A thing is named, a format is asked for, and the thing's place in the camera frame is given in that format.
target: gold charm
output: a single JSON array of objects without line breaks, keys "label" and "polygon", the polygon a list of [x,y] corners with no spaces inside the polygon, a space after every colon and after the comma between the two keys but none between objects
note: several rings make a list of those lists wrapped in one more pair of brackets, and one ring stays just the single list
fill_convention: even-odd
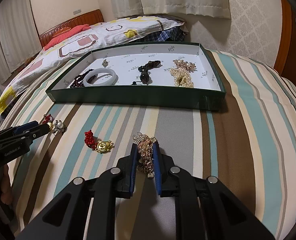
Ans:
[{"label": "gold charm", "polygon": [[54,127],[54,124],[52,122],[48,122],[47,124],[49,125],[49,129],[51,131],[53,129],[53,127]]},{"label": "gold charm", "polygon": [[113,148],[114,145],[111,142],[111,140],[109,141],[98,141],[98,144],[95,148],[95,151],[99,152],[99,153],[104,153],[104,152],[110,152],[111,148]]}]

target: finger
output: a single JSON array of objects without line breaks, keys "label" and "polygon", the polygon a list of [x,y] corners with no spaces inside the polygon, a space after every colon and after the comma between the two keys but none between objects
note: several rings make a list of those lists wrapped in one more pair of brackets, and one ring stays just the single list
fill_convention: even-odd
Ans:
[{"label": "finger", "polygon": [[11,189],[9,189],[6,193],[2,193],[1,196],[0,196],[0,199],[6,205],[10,205],[12,203],[12,192],[11,192]]},{"label": "finger", "polygon": [[8,164],[5,164],[5,165],[4,165],[4,175],[9,175],[9,174],[8,174],[8,171],[9,171]]},{"label": "finger", "polygon": [[1,179],[0,189],[3,193],[6,193],[10,189],[10,178],[8,173],[4,174]]}]

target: striped bedspread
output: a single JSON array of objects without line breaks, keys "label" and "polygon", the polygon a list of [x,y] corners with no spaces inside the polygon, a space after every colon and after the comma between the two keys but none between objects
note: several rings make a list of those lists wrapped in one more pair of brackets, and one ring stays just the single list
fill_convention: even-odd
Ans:
[{"label": "striped bedspread", "polygon": [[[217,176],[259,220],[283,239],[296,222],[296,87],[270,67],[229,53],[208,51],[227,94],[219,112],[145,106],[53,104],[46,88],[76,59],[49,71],[20,97],[1,129],[52,114],[64,134],[38,138],[10,163],[18,234],[73,178],[99,176],[129,155],[137,132],[155,136],[176,165],[193,176]],[[92,130],[112,140],[111,153],[84,144]],[[154,182],[136,176],[134,196],[117,200],[116,239],[175,239],[175,206]]]}]

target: pink pillow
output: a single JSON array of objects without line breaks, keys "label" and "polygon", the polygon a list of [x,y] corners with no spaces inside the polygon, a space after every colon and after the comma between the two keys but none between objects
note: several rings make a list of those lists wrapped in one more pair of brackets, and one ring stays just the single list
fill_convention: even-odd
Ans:
[{"label": "pink pillow", "polygon": [[61,43],[65,39],[68,39],[72,36],[74,36],[77,33],[80,33],[81,31],[86,31],[91,29],[89,24],[84,24],[84,25],[78,25],[76,27],[73,27],[70,31],[63,33],[55,38],[52,38],[51,41],[44,47],[44,51],[47,49],[50,49],[51,47],[57,45],[58,43]]}]

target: damask wallpaper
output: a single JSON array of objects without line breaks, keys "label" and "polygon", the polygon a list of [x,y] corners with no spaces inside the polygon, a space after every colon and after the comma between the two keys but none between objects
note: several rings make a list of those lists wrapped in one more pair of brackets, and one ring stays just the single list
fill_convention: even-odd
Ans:
[{"label": "damask wallpaper", "polygon": [[229,0],[229,4],[231,20],[178,15],[187,20],[190,33],[185,40],[273,66],[281,36],[281,0]]}]

